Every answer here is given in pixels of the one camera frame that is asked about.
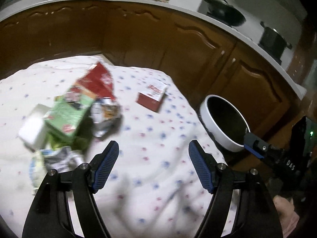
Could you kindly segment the operator right hand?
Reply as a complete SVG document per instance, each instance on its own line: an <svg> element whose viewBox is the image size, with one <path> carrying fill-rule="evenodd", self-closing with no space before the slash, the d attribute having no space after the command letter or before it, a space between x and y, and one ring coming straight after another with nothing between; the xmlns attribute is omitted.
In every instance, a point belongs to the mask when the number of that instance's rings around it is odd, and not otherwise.
<svg viewBox="0 0 317 238"><path fill-rule="evenodd" d="M293 198L286 199L276 195L273 198L273 203L282 226L283 238L287 238L295 230L299 221L299 215L295 212Z"/></svg>

